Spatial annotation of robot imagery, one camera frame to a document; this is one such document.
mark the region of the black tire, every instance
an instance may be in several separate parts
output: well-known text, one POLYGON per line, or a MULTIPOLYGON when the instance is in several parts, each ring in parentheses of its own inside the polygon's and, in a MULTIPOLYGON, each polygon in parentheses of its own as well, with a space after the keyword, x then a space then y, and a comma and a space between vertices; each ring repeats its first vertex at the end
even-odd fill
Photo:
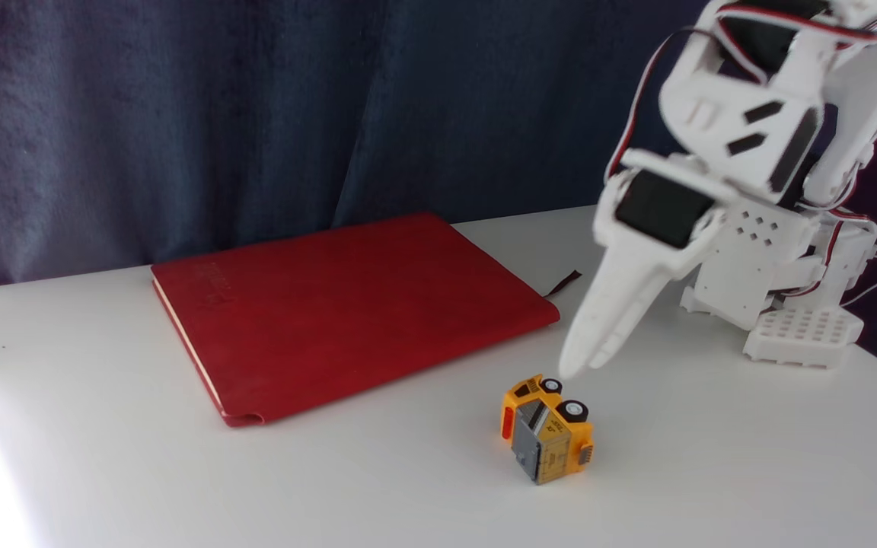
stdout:
POLYGON ((556 378, 544 378, 540 380, 540 389, 547 394, 560 394, 563 390, 563 384, 556 378))
POLYGON ((577 400, 566 400, 557 406, 557 412, 567 422, 587 422, 588 406, 577 400))

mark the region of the orange light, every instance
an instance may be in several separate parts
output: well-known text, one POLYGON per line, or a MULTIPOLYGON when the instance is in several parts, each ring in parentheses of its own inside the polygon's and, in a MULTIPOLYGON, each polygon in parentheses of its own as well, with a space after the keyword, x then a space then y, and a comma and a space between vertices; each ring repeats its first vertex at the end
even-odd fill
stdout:
POLYGON ((509 440, 512 436, 512 408, 502 409, 502 439, 509 440))

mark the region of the table surface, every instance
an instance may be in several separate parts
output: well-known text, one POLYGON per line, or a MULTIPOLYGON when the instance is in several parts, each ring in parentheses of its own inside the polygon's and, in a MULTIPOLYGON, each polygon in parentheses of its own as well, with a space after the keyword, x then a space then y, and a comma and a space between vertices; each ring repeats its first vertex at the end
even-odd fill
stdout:
MULTIPOLYGON (((458 225, 536 290, 594 272, 592 209, 458 225)), ((533 486, 502 393, 556 326, 262 427, 227 428, 146 267, 0 288, 0 546, 877 546, 877 358, 753 364, 667 291, 568 382, 595 461, 533 486)))

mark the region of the toy truck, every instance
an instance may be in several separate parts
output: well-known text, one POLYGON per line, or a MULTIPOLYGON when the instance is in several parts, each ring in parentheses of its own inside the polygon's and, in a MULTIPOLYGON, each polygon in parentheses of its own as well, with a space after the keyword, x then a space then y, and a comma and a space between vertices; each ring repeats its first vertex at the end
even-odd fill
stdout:
POLYGON ((584 470, 595 450, 587 406, 564 401, 562 389, 560 381, 539 374, 502 398, 502 439, 537 485, 584 470))

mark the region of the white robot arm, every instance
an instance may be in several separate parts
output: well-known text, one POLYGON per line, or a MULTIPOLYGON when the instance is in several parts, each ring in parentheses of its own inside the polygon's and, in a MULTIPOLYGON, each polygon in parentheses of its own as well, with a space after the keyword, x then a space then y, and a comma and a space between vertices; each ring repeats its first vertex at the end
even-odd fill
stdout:
POLYGON ((757 360, 833 367, 863 328, 842 297, 877 259, 875 223, 841 208, 877 139, 877 0, 713 0, 680 32, 659 104, 689 154, 627 148, 669 37, 606 170, 594 232, 607 250, 560 375, 604 365, 697 265, 686 309, 749 330, 757 360), (834 138, 817 157, 828 104, 834 138))

